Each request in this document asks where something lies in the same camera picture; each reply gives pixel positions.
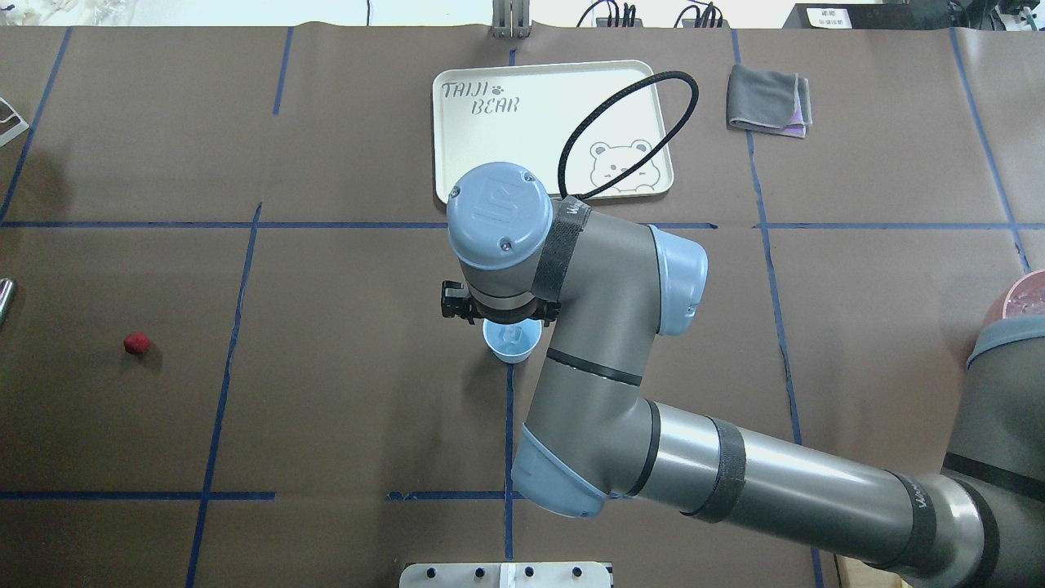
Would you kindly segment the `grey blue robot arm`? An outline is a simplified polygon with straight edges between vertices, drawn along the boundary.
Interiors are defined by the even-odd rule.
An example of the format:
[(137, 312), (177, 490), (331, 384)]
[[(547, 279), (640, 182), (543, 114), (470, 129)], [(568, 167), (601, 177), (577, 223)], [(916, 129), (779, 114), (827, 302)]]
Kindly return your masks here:
[(994, 306), (967, 361), (937, 475), (915, 478), (641, 397), (657, 336), (682, 334), (705, 250), (551, 198), (525, 167), (487, 163), (447, 197), (465, 283), (447, 317), (555, 321), (513, 484), (545, 510), (600, 513), (612, 494), (732, 523), (924, 587), (1043, 584), (1043, 316)]

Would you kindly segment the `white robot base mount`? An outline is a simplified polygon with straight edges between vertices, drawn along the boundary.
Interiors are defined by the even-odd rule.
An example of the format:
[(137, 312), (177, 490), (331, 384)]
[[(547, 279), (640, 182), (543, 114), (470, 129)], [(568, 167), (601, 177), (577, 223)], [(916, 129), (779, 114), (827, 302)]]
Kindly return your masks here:
[(613, 587), (612, 566), (596, 561), (416, 563), (399, 587)]

